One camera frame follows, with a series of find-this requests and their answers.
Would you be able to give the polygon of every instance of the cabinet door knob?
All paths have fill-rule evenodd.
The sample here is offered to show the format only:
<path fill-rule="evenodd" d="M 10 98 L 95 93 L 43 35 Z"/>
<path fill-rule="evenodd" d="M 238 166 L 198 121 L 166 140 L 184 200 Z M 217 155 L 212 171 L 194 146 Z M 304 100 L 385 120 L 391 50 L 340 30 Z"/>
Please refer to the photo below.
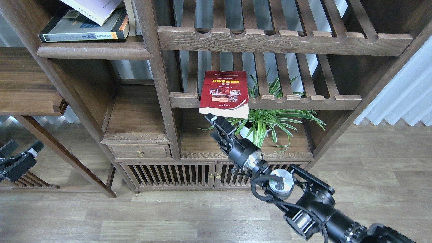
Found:
<path fill-rule="evenodd" d="M 141 158 L 144 157 L 144 153 L 141 149 L 138 149 L 137 152 L 138 152 L 139 157 L 141 157 Z"/>

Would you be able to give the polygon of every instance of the spider plant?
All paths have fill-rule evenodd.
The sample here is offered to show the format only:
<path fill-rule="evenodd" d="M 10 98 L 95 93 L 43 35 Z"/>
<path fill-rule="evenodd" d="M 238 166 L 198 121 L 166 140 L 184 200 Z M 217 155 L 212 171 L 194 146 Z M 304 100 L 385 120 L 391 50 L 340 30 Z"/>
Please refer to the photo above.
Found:
<path fill-rule="evenodd" d="M 258 97 L 258 83 L 254 76 L 250 75 L 254 81 L 254 86 L 249 89 L 249 96 L 251 98 Z M 277 98 L 282 97 L 282 90 L 280 87 L 280 80 L 277 77 L 275 80 L 269 83 L 269 93 Z M 296 95 L 304 96 L 304 93 L 293 93 Z M 239 118 L 227 118 L 227 120 L 234 126 L 236 126 L 235 134 L 238 135 L 240 130 L 247 125 L 250 125 L 248 137 L 253 133 L 253 143 L 257 147 L 261 147 L 264 139 L 266 137 L 266 131 L 271 130 L 272 142 L 277 143 L 276 127 L 280 128 L 286 133 L 288 138 L 288 144 L 277 145 L 277 147 L 285 148 L 280 152 L 285 152 L 290 145 L 290 137 L 293 136 L 290 130 L 297 131 L 297 129 L 291 125 L 292 123 L 302 123 L 301 119 L 307 119 L 310 121 L 315 121 L 318 125 L 324 129 L 325 123 L 315 116 L 317 113 L 313 110 L 297 110 L 297 109 L 284 109 L 284 110 L 274 110 L 274 109 L 250 109 L 248 119 Z"/>

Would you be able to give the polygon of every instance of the wooden shelf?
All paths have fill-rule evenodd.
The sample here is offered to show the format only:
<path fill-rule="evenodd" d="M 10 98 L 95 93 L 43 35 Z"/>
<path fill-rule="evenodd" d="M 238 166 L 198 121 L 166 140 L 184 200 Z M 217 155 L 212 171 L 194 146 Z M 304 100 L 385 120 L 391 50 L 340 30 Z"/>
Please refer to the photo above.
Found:
<path fill-rule="evenodd" d="M 50 42 L 42 43 L 37 55 L 59 59 L 150 60 L 142 36 L 126 41 Z"/>
<path fill-rule="evenodd" d="M 318 31 L 306 0 L 296 0 L 302 32 L 287 30 L 280 0 L 269 1 L 271 32 L 257 29 L 253 1 L 242 1 L 244 30 L 227 29 L 223 2 L 216 2 L 213 28 L 197 29 L 194 27 L 195 4 L 186 1 L 181 27 L 158 27 L 161 49 L 399 56 L 413 40 L 406 34 L 376 33 L 360 0 L 347 2 L 364 34 L 347 32 L 334 0 L 321 1 L 332 32 Z"/>
<path fill-rule="evenodd" d="M 242 54 L 233 53 L 234 70 L 243 70 Z M 288 68 L 286 66 L 285 55 L 276 53 L 275 59 L 280 78 L 282 98 L 269 95 L 268 80 L 264 55 L 254 53 L 255 65 L 257 70 L 257 82 L 260 96 L 249 99 L 251 109 L 327 109 L 327 110 L 353 110 L 362 101 L 358 95 L 340 95 L 334 81 L 327 56 L 317 55 L 320 64 L 322 81 L 321 83 L 312 82 L 311 73 L 305 54 L 296 54 L 299 70 L 302 78 L 305 98 L 293 95 L 289 80 Z M 211 53 L 212 70 L 220 70 L 220 56 L 217 52 Z M 197 94 L 197 64 L 199 63 L 196 51 L 189 52 L 189 71 L 187 80 L 187 93 L 170 93 L 172 107 L 199 108 L 200 96 Z"/>
<path fill-rule="evenodd" d="M 26 48 L 0 56 L 0 115 L 63 115 L 66 102 Z"/>
<path fill-rule="evenodd" d="M 153 85 L 121 85 L 103 144 L 170 144 Z"/>
<path fill-rule="evenodd" d="M 198 109 L 182 109 L 183 113 L 183 132 L 181 144 L 182 159 L 200 159 L 201 161 L 228 161 L 217 145 L 216 141 L 210 136 L 211 131 L 204 131 L 199 128 L 207 128 L 210 124 L 204 119 L 204 115 Z M 262 151 L 264 159 L 268 161 L 311 161 L 313 156 L 306 137 L 303 124 L 295 124 L 298 132 L 293 131 L 294 137 L 291 138 L 291 146 L 283 153 L 278 153 L 283 149 L 276 147 L 271 141 L 271 137 L 265 139 Z M 288 138 L 280 130 L 278 133 L 277 145 L 287 145 Z"/>

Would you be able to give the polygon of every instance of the wooden cabinet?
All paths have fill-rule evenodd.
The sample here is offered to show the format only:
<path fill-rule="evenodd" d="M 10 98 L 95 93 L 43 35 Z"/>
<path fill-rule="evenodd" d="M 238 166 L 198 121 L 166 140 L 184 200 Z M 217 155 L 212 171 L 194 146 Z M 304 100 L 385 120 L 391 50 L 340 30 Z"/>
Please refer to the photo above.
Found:
<path fill-rule="evenodd" d="M 198 129 L 208 126 L 197 111 L 199 51 L 211 52 L 213 70 L 220 69 L 222 52 L 232 56 L 234 70 L 243 70 L 245 53 L 253 52 L 260 95 L 250 100 L 251 109 L 317 110 L 326 131 L 305 122 L 287 151 L 276 152 L 270 139 L 262 148 L 272 166 L 297 163 L 308 170 L 432 34 L 431 0 L 347 0 L 344 17 L 333 0 L 321 0 L 331 32 L 318 31 L 307 0 L 295 0 L 302 31 L 288 30 L 280 0 L 268 0 L 271 31 L 258 28 L 251 0 L 241 0 L 243 29 L 228 29 L 224 2 L 213 0 L 213 27 L 202 29 L 195 26 L 194 0 L 184 1 L 177 25 L 172 1 L 137 0 L 143 37 L 125 42 L 41 43 L 37 34 L 59 1 L 8 0 L 0 2 L 0 9 L 136 192 L 247 186 L 230 174 L 231 165 L 209 131 Z M 184 75 L 179 50 L 189 51 Z M 269 95 L 264 52 L 274 55 L 282 98 Z M 293 95 L 288 81 L 288 52 L 298 64 L 303 98 Z M 307 53 L 316 54 L 314 73 Z M 135 80 L 134 85 L 121 80 L 109 61 L 120 59 L 149 60 L 153 80 Z M 287 142 L 279 138 L 281 145 Z"/>

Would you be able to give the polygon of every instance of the red book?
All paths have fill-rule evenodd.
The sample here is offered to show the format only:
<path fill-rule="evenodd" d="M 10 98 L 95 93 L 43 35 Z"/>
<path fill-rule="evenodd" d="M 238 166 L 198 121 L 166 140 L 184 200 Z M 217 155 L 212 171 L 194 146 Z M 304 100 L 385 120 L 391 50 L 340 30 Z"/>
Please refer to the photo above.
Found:
<path fill-rule="evenodd" d="M 245 71 L 206 71 L 200 113 L 247 119 L 248 79 Z"/>

